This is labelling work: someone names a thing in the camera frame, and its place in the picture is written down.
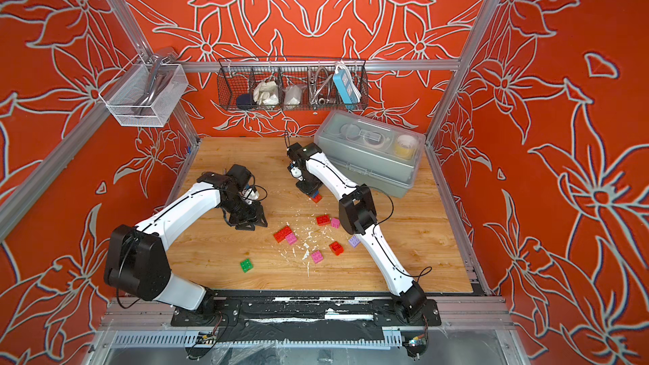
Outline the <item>lilac lego brick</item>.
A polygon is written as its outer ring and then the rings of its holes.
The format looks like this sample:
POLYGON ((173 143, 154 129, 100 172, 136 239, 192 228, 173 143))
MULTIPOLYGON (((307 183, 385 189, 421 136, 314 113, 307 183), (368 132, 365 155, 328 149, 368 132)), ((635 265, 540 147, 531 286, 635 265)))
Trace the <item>lilac lego brick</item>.
POLYGON ((354 235, 351 238, 348 239, 348 243, 353 247, 356 248, 358 245, 360 245, 361 241, 360 239, 354 235))

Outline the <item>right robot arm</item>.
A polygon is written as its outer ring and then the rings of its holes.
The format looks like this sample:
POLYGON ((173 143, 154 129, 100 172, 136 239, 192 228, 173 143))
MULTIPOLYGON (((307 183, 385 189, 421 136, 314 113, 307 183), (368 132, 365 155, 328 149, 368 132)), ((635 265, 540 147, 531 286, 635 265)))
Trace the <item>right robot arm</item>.
POLYGON ((338 219, 344 230, 358 238, 385 279, 397 316, 412 323, 422 315, 427 302, 419 277, 411 275, 398 260, 380 228, 372 189, 356 184, 328 159, 316 144, 299 143, 287 147, 291 163, 287 170, 297 180, 296 187, 309 197, 326 187, 338 201, 338 219))

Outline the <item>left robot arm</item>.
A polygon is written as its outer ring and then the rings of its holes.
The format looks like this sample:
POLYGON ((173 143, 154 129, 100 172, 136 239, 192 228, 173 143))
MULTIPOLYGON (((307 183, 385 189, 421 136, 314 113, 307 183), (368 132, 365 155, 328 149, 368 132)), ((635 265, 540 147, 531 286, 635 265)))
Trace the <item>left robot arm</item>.
POLYGON ((111 234, 105 283, 146 302, 162 302, 204 317, 216 312, 215 294, 174 275, 167 251, 204 214, 220 210, 227 226, 240 231, 267 227, 255 176, 233 165, 226 173, 204 172, 167 207, 134 226, 111 234))

